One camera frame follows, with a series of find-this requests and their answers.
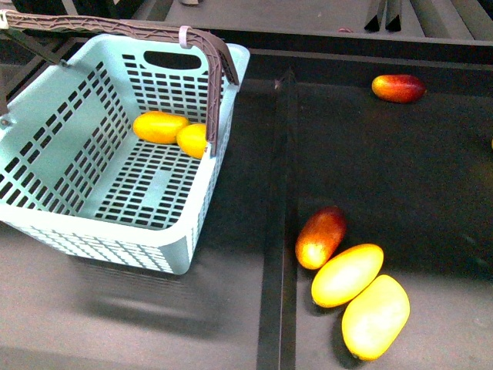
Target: white clip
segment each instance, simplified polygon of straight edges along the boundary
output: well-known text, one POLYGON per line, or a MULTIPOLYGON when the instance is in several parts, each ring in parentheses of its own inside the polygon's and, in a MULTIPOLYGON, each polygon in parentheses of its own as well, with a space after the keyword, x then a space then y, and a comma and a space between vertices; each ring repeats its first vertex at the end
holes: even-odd
POLYGON ((188 29, 190 29, 191 27, 189 25, 182 25, 180 28, 179 28, 179 32, 178 32, 178 41, 179 41, 179 45, 183 48, 183 49, 191 49, 192 46, 191 45, 188 45, 188 42, 186 41, 186 32, 188 31, 188 29))
POLYGON ((0 10, 0 29, 8 29, 7 12, 13 12, 11 9, 0 10))

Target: basket bottom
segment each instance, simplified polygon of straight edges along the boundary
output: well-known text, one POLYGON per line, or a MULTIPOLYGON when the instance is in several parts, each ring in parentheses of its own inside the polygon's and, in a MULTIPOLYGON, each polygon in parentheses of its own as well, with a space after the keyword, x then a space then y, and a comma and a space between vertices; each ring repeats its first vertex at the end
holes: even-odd
POLYGON ((200 160, 178 145, 129 138, 118 149, 78 217, 163 230, 178 221, 200 160))

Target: mango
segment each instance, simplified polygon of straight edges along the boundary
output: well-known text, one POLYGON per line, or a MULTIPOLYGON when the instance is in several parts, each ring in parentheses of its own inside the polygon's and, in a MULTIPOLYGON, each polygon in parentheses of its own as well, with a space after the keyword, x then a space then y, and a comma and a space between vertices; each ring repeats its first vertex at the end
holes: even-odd
POLYGON ((376 360, 399 335, 410 311, 401 285, 380 275, 347 306, 342 317, 344 343, 359 359, 376 360))
POLYGON ((295 246, 301 266, 309 270, 322 267, 343 240, 346 229, 346 217, 339 207, 325 207, 313 214, 298 235, 295 246))
POLYGON ((189 156, 202 159, 207 147, 205 123, 193 123, 184 127, 176 135, 176 142, 189 156))
POLYGON ((376 244, 351 247, 329 260, 315 275, 311 296, 324 308, 349 302, 378 275, 384 252, 376 244))
POLYGON ((138 116, 133 122, 133 132, 142 140, 155 144, 174 144, 176 135, 189 125, 186 117, 151 111, 138 116))
POLYGON ((382 75, 371 83, 374 94, 392 103, 412 103, 426 93, 426 86, 411 75, 382 75))

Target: plastic basket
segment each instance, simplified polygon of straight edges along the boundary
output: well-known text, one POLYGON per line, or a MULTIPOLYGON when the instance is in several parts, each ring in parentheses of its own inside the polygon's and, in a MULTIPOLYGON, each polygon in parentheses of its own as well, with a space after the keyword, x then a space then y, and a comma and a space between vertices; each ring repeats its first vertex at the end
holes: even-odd
MULTIPOLYGON (((227 50, 241 82, 249 53, 239 45, 227 50)), ((176 144, 139 140, 132 123, 149 110, 209 119, 211 65, 200 47, 97 35, 67 64, 48 67, 1 117, 9 125, 0 131, 0 219, 66 254, 185 273, 240 84, 223 73, 219 102, 212 102, 219 106, 216 130, 207 122, 210 142, 196 160, 176 144), (150 64, 147 52, 195 56, 200 67, 163 68, 150 64)))

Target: brown basket handle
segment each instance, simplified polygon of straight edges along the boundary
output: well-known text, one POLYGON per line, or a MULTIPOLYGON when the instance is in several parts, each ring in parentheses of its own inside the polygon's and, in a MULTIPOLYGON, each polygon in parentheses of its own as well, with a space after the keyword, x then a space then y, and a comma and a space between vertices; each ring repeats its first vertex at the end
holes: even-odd
POLYGON ((206 139, 212 144, 210 155, 216 155, 222 71, 224 70, 229 82, 238 85, 239 80, 227 45, 210 32, 190 27, 181 28, 182 31, 180 32, 179 28, 155 24, 147 25, 143 22, 78 15, 32 15, 15 11, 3 11, 0 13, 0 22, 6 23, 8 25, 7 29, 12 28, 19 31, 31 29, 53 32, 104 32, 113 35, 126 35, 139 40, 175 42, 180 43, 180 45, 185 43, 187 47, 198 47, 206 56, 209 64, 206 139))

